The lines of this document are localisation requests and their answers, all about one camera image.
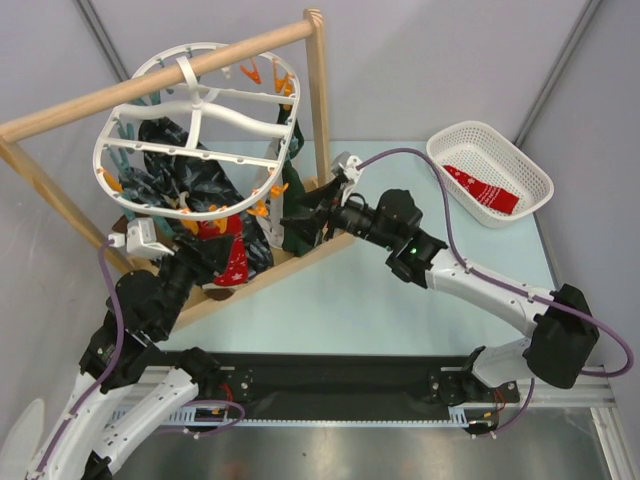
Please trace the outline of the brown striped sock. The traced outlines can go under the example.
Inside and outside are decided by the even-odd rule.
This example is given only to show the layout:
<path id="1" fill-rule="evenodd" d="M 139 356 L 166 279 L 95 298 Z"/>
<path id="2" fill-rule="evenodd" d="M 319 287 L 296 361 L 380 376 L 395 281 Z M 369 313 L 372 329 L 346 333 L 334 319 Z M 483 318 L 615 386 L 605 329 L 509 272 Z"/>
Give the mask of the brown striped sock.
<path id="1" fill-rule="evenodd" d="M 234 288 L 222 288 L 214 286 L 211 289 L 203 289 L 204 294 L 214 301 L 225 301 L 231 298 L 236 290 Z"/>

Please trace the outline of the white plastic clip hanger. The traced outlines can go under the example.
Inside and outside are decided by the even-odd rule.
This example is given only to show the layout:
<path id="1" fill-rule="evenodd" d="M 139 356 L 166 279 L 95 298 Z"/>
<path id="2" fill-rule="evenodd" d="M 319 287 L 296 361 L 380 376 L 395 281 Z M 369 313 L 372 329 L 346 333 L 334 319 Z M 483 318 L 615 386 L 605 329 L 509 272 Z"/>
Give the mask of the white plastic clip hanger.
<path id="1" fill-rule="evenodd" d="M 154 59 L 143 64 L 134 77 L 139 78 L 148 73 L 155 65 L 162 65 L 167 58 L 174 58 L 186 80 L 182 83 L 170 85 L 171 91 L 183 90 L 189 94 L 187 99 L 163 102 L 159 95 L 151 93 L 151 103 L 146 104 L 141 99 L 134 99 L 128 103 L 113 108 L 110 119 L 105 124 L 93 153 L 93 172 L 99 186 L 109 197 L 121 207 L 151 216 L 185 219 L 193 221 L 211 221 L 222 219 L 242 211 L 252 215 L 264 216 L 268 213 L 264 199 L 270 197 L 270 189 L 281 175 L 288 152 L 289 143 L 293 138 L 295 121 L 299 104 L 300 83 L 296 72 L 281 57 L 271 53 L 260 53 L 258 56 L 268 60 L 274 71 L 275 92 L 250 92 L 232 88 L 211 87 L 199 80 L 199 75 L 189 65 L 191 56 L 196 51 L 217 52 L 221 43 L 192 43 L 165 50 Z M 285 105 L 289 116 L 282 123 L 268 123 L 253 119 L 243 113 L 216 102 L 218 97 L 227 96 L 251 101 L 259 101 Z M 171 146 L 151 141 L 136 140 L 133 130 L 128 123 L 121 122 L 123 116 L 133 120 L 159 120 L 171 114 L 189 114 L 190 129 L 183 146 Z M 221 120 L 242 130 L 257 135 L 271 137 L 278 141 L 279 149 L 274 159 L 243 156 L 239 154 L 210 151 L 200 148 L 202 122 L 205 118 Z M 133 153 L 160 152 L 195 157 L 201 160 L 230 162 L 240 167 L 255 166 L 266 170 L 264 182 L 251 194 L 231 206 L 221 206 L 205 212 L 195 212 L 188 208 L 186 199 L 180 197 L 172 207 L 155 207 L 149 204 L 139 204 L 126 196 L 120 182 L 120 176 L 131 168 L 128 156 Z"/>

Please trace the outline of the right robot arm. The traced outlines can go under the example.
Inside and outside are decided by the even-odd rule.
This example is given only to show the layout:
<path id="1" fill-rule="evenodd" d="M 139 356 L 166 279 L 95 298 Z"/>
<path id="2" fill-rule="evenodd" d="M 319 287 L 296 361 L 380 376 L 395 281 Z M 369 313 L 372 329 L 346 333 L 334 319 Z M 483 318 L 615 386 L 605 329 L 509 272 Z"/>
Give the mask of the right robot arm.
<path id="1" fill-rule="evenodd" d="M 581 291 L 565 285 L 556 291 L 525 287 L 497 274 L 476 274 L 450 245 L 420 227 L 422 213 L 406 190 L 389 189 L 370 207 L 360 194 L 341 197 L 337 183 L 299 196 L 300 213 L 281 223 L 312 246 L 336 231 L 386 249 L 386 264 L 405 283 L 446 293 L 491 313 L 519 331 L 521 339 L 500 347 L 480 346 L 466 360 L 463 393 L 484 401 L 512 380 L 540 379 L 572 388 L 599 339 L 584 320 L 588 305 Z"/>

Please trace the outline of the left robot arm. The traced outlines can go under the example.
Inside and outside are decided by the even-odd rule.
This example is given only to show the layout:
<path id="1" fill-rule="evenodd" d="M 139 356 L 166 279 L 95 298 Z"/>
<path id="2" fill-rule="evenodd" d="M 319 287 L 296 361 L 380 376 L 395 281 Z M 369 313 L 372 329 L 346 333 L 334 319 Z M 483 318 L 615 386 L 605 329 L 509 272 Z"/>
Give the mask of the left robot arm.
<path id="1" fill-rule="evenodd" d="M 115 423 L 109 420 L 161 354 L 194 286 L 223 274 L 234 238 L 177 240 L 157 273 L 131 271 L 109 290 L 103 324 L 92 335 L 64 413 L 27 463 L 27 479 L 110 479 L 176 410 L 193 400 L 232 408 L 219 362 L 193 347 L 178 354 L 159 385 Z"/>

